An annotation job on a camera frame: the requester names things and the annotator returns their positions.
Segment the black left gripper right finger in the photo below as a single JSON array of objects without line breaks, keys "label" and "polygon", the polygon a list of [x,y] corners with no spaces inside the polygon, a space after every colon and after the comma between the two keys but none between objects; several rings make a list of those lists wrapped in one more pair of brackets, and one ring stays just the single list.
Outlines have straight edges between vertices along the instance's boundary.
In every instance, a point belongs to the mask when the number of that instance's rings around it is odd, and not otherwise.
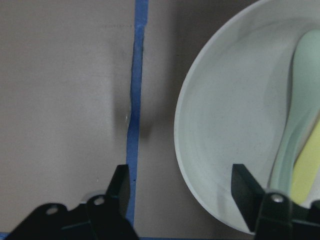
[{"label": "black left gripper right finger", "polygon": [[318,240],[320,202],[309,208],[286,195],[265,191],[244,164],[233,164],[231,195],[256,240]]}]

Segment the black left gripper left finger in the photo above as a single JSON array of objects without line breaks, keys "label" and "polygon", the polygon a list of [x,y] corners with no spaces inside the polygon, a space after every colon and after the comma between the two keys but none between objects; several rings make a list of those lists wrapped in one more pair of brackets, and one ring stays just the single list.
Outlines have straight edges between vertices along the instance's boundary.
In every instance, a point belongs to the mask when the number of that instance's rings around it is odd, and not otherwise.
[{"label": "black left gripper left finger", "polygon": [[8,236],[9,240],[137,240],[126,213],[130,199],[127,164],[118,165],[105,194],[72,210],[47,203],[33,210]]}]

